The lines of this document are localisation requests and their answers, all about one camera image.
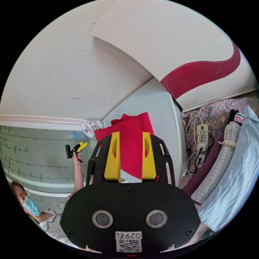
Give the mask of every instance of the red bag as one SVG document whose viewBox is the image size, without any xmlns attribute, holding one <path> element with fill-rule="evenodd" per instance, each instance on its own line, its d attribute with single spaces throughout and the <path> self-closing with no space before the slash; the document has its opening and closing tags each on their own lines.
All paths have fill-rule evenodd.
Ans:
<svg viewBox="0 0 259 259">
<path fill-rule="evenodd" d="M 142 141 L 143 132 L 154 135 L 148 113 L 138 116 L 123 114 L 119 120 L 112 120 L 110 127 L 95 130 L 96 140 L 99 141 L 113 132 L 120 132 L 121 170 L 142 180 Z"/>
</svg>

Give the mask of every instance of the yellow bracket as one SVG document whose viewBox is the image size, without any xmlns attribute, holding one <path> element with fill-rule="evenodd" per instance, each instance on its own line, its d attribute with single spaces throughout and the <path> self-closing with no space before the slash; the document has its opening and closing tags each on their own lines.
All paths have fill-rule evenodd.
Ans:
<svg viewBox="0 0 259 259">
<path fill-rule="evenodd" d="M 104 178 L 107 181 L 121 182 L 120 132 L 114 132 L 108 152 Z"/>
<path fill-rule="evenodd" d="M 77 150 L 77 152 L 79 153 L 80 151 L 82 151 L 83 148 L 85 148 L 87 146 L 87 143 L 79 143 L 80 144 L 80 148 Z"/>
<path fill-rule="evenodd" d="M 156 167 L 152 143 L 149 132 L 143 132 L 143 151 L 142 151 L 142 179 L 154 180 L 156 178 Z"/>
</svg>

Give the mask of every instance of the woman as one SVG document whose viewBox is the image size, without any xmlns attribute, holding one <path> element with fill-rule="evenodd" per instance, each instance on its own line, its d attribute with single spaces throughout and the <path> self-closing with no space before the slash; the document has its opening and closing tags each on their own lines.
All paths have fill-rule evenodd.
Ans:
<svg viewBox="0 0 259 259">
<path fill-rule="evenodd" d="M 82 177 L 82 170 L 81 170 L 81 156 L 79 154 L 76 155 L 74 152 L 73 161 L 74 161 L 74 173 L 75 173 L 75 185 L 74 185 L 74 192 L 69 195 L 68 197 L 56 201 L 50 205 L 50 207 L 43 212 L 40 212 L 37 203 L 28 196 L 27 192 L 23 188 L 23 186 L 13 181 L 10 184 L 13 194 L 17 198 L 20 205 L 23 207 L 24 211 L 33 217 L 40 225 L 40 227 L 52 238 L 62 242 L 66 245 L 82 249 L 70 242 L 70 240 L 66 237 L 66 234 L 62 230 L 60 226 L 60 219 L 62 213 L 64 211 L 65 205 L 69 198 L 78 190 L 84 187 L 83 177 Z M 90 250 L 88 246 L 84 249 L 86 251 L 96 252 Z"/>
</svg>

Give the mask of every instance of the hospital gown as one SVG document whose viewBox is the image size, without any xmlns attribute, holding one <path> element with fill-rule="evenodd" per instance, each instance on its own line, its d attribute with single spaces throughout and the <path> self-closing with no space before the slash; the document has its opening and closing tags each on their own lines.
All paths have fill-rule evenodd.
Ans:
<svg viewBox="0 0 259 259">
<path fill-rule="evenodd" d="M 47 210 L 45 210 L 45 212 L 49 213 L 53 216 L 45 221 L 40 222 L 39 225 L 53 239 L 55 239 L 63 244 L 66 244 L 68 246 L 72 246 L 74 248 L 83 250 L 82 248 L 74 245 L 67 238 L 65 232 L 63 231 L 63 229 L 60 226 L 60 219 L 61 219 L 62 213 L 65 209 L 65 206 L 66 206 L 66 203 L 68 200 L 69 200 L 69 198 L 67 197 L 62 200 L 52 203 L 49 206 L 49 208 Z M 99 252 L 91 250 L 91 249 L 87 249 L 87 251 L 99 253 Z"/>
</svg>

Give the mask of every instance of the qr code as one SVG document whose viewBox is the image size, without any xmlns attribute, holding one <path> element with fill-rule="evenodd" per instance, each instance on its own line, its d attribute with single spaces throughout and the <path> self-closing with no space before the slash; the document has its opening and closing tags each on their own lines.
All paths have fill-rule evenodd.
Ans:
<svg viewBox="0 0 259 259">
<path fill-rule="evenodd" d="M 117 252 L 140 253 L 142 252 L 141 239 L 116 240 Z"/>
</svg>

